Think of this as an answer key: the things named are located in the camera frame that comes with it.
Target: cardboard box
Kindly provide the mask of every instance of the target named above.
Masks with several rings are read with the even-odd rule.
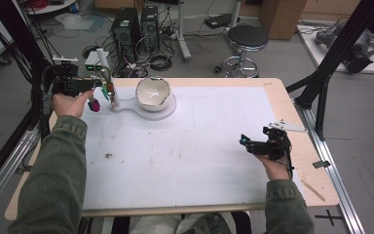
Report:
[[[307,0],[267,0],[259,12],[259,21],[269,39],[289,40],[295,32]]]
[[[143,0],[95,0],[95,7],[102,10],[117,10],[123,7],[136,8],[141,12]]]

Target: person's right hand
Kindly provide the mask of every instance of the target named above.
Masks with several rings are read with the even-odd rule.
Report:
[[[56,116],[70,115],[81,118],[84,112],[84,105],[93,94],[94,90],[86,91],[75,98],[63,94],[53,95],[53,109]]]
[[[285,157],[280,158],[277,162],[267,159],[263,156],[255,155],[266,169],[267,177],[270,181],[277,179],[290,179],[289,172],[287,170]]]

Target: green sleeve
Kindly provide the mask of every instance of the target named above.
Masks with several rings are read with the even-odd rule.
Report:
[[[265,213],[268,234],[314,233],[305,200],[291,180],[268,182]]]
[[[57,119],[22,187],[8,233],[76,233],[87,176],[86,134],[84,121]]]

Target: stool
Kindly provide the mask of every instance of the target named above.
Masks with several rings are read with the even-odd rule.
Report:
[[[225,59],[219,66],[214,68],[215,73],[222,69],[226,77],[259,77],[257,65],[245,54],[249,51],[263,50],[269,41],[267,32],[262,28],[251,25],[237,25],[229,30],[227,34],[230,45],[237,49],[240,54]]]

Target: chair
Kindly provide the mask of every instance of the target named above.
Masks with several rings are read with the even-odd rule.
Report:
[[[246,212],[232,212],[236,223],[237,234],[251,234],[250,217]],[[111,234],[129,234],[131,218],[129,216],[116,216],[114,218]]]
[[[267,32],[248,24],[237,25],[228,32],[230,45],[238,50],[240,54],[225,59],[214,68],[215,73],[224,70],[226,77],[259,77],[259,69],[256,63],[245,55],[247,52],[263,50],[268,44]]]

